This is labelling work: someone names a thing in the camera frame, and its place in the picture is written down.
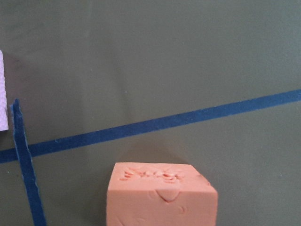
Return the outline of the orange foam block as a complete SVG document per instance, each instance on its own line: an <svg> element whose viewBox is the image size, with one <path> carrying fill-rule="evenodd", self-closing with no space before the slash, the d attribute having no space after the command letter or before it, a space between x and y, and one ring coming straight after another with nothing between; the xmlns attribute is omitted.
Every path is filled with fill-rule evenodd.
<svg viewBox="0 0 301 226"><path fill-rule="evenodd" d="M117 162L107 190L108 226L214 226L218 193L192 165Z"/></svg>

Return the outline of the blue tape line crosswise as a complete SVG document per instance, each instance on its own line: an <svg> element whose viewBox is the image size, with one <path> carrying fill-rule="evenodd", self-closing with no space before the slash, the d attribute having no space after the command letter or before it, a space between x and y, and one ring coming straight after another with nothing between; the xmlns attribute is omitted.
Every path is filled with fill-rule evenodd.
<svg viewBox="0 0 301 226"><path fill-rule="evenodd" d="M299 89L29 145L33 157L300 101Z"/></svg>

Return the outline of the pink foam block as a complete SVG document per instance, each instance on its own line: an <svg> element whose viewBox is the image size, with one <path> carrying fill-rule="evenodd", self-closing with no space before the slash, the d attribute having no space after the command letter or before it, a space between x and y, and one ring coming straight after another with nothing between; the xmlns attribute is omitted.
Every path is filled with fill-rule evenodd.
<svg viewBox="0 0 301 226"><path fill-rule="evenodd" d="M0 130L8 130L8 109L4 76L3 53L0 52Z"/></svg>

